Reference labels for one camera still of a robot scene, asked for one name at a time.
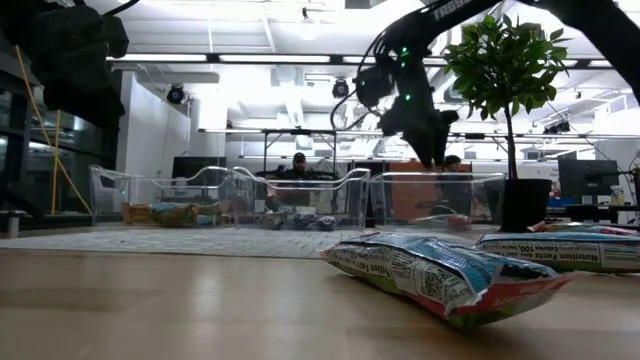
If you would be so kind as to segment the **black wall screen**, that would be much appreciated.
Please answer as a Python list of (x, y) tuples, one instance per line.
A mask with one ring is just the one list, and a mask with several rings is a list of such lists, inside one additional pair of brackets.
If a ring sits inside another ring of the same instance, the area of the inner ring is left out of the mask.
[(186, 178), (188, 185), (217, 186), (223, 180), (226, 165), (226, 157), (175, 157), (172, 177)]

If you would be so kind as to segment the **grey woven mat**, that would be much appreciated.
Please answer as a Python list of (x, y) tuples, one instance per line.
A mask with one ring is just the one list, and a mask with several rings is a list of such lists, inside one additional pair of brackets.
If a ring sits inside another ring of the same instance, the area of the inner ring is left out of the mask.
[(317, 259), (338, 241), (373, 231), (267, 230), (258, 228), (127, 228), (1, 239), (0, 249), (191, 254)]

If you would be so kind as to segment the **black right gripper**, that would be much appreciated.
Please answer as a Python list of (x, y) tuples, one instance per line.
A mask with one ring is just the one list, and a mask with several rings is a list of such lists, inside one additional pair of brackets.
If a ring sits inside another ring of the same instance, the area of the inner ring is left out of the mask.
[[(390, 65), (390, 71), (398, 95), (391, 108), (381, 115), (380, 129), (383, 133), (407, 133), (407, 143), (424, 168), (430, 168), (432, 160), (443, 167), (448, 128), (459, 119), (458, 113), (435, 107), (422, 57), (401, 52)], [(434, 129), (430, 143), (428, 131)]]

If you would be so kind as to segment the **orange partition board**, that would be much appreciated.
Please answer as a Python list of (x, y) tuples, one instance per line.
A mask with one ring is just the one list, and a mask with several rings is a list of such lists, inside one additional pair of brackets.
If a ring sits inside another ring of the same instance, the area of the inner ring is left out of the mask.
[(452, 203), (442, 191), (444, 173), (440, 167), (424, 168), (417, 162), (392, 163), (390, 177), (392, 210), (395, 219), (411, 220), (438, 214), (472, 213), (470, 176), (462, 176), (465, 190)]

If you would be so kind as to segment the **pink red granola bar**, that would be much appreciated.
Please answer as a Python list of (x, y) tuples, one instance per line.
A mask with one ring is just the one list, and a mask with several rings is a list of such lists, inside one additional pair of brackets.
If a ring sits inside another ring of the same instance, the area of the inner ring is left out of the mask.
[(529, 226), (528, 230), (531, 232), (580, 232), (640, 237), (640, 231), (637, 230), (580, 222), (540, 222), (535, 225)]

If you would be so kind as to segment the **black computer monitor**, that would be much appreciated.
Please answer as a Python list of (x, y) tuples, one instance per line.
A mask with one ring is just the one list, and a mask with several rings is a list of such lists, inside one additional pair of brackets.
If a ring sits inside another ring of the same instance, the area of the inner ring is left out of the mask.
[(617, 162), (613, 160), (558, 161), (560, 193), (585, 205), (596, 205), (599, 196), (609, 196), (619, 184)]

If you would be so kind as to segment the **person with cap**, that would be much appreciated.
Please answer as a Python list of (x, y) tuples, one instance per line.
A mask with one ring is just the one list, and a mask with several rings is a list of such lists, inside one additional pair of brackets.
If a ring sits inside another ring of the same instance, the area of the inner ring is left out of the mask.
[(278, 173), (278, 180), (320, 180), (316, 172), (307, 168), (306, 156), (297, 152), (292, 158), (292, 167)]

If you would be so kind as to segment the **dark glass cabinet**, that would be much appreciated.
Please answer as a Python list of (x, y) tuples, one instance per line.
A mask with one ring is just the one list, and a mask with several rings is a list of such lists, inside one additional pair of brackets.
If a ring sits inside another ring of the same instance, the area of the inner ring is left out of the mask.
[(0, 188), (42, 212), (38, 225), (91, 219), (90, 167), (115, 167), (117, 134), (48, 109), (27, 61), (0, 43)]

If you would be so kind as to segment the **green leafy small tree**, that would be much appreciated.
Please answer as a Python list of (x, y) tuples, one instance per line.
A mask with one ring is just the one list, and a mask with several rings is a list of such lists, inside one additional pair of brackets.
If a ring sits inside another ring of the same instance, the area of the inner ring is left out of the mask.
[(483, 120), (503, 114), (507, 124), (507, 176), (518, 178), (512, 118), (556, 98), (555, 77), (566, 72), (568, 39), (559, 28), (486, 16), (462, 28), (462, 41), (445, 50), (446, 72), (455, 75), (452, 88), (467, 102), (469, 112)]

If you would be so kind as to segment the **black metal frame stand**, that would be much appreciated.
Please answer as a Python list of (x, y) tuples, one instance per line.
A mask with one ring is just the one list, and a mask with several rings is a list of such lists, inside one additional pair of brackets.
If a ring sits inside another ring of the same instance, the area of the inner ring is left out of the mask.
[(291, 129), (263, 129), (261, 133), (264, 135), (263, 142), (263, 170), (266, 170), (267, 163), (267, 155), (268, 149), (270, 146), (277, 142), (282, 135), (291, 135), (291, 136), (308, 136), (308, 137), (319, 137), (321, 138), (331, 149), (332, 157), (330, 160), (332, 161), (332, 172), (336, 173), (337, 169), (337, 132), (335, 130), (319, 130), (319, 129), (302, 129), (302, 128), (291, 128)]

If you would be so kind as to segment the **clear plastic bin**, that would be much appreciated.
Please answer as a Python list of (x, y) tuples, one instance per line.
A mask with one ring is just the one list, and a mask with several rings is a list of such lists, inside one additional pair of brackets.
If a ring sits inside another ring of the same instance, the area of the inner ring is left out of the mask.
[(500, 173), (385, 172), (370, 181), (371, 207), (382, 226), (496, 224), (504, 182)]
[[(154, 179), (141, 175), (106, 170), (100, 166), (92, 165), (91, 173), (91, 207), (92, 223), (98, 225), (107, 222), (124, 222), (121, 204), (153, 204), (174, 203), (211, 205), (220, 201), (229, 201), (233, 206), (236, 224), (236, 181), (233, 172), (223, 168), (223, 180), (217, 186), (193, 186), (187, 184), (186, 178)], [(157, 226), (156, 223), (126, 224)], [(182, 227), (220, 227), (200, 226)]]
[(305, 229), (296, 229), (293, 218), (297, 213), (312, 213), (317, 218), (337, 217), (340, 224), (335, 230), (364, 228), (370, 171), (356, 168), (340, 179), (316, 173), (320, 175), (320, 180), (278, 180), (278, 174), (272, 174), (266, 179), (244, 168), (235, 167), (236, 224), (241, 227), (263, 228), (258, 222), (264, 214), (286, 212), (288, 218), (281, 229), (321, 231), (316, 221)]

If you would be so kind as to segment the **dark office desk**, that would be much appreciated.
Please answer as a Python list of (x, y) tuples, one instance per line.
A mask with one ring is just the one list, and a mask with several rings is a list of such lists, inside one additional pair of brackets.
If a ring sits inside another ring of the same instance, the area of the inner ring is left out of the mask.
[(547, 219), (568, 218), (578, 222), (602, 222), (608, 221), (611, 224), (620, 224), (619, 214), (640, 213), (640, 206), (637, 205), (584, 205), (568, 204), (561, 207), (548, 207)]

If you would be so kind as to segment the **long overhead light bar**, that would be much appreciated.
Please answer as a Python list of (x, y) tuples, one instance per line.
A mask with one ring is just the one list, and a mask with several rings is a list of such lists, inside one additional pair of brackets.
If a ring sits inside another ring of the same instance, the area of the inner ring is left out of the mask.
[[(356, 55), (314, 55), (314, 54), (275, 54), (275, 53), (131, 53), (122, 58), (107, 57), (107, 62), (114, 64), (124, 63), (151, 63), (151, 64), (250, 64), (250, 65), (331, 65), (331, 66), (358, 66), (373, 65), (373, 56)], [(563, 61), (569, 69), (614, 69), (611, 63), (605, 59), (568, 58)], [(444, 67), (446, 61), (442, 56), (425, 58), (423, 64), (426, 67)]]

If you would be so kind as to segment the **small grey post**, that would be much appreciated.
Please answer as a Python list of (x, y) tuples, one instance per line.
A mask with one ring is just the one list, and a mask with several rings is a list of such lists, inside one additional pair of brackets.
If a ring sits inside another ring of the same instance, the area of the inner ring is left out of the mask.
[(20, 231), (20, 220), (27, 213), (21, 210), (0, 210), (0, 234), (7, 238), (17, 238)]

